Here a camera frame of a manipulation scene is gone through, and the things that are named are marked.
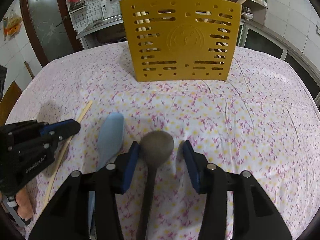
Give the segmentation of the person's left hand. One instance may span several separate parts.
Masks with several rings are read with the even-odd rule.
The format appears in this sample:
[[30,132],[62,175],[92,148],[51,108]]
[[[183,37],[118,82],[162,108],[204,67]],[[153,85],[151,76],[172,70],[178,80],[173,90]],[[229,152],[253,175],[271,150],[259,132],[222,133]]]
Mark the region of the person's left hand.
[[16,202],[18,205],[17,214],[24,220],[31,219],[33,217],[33,208],[26,187],[17,192]]

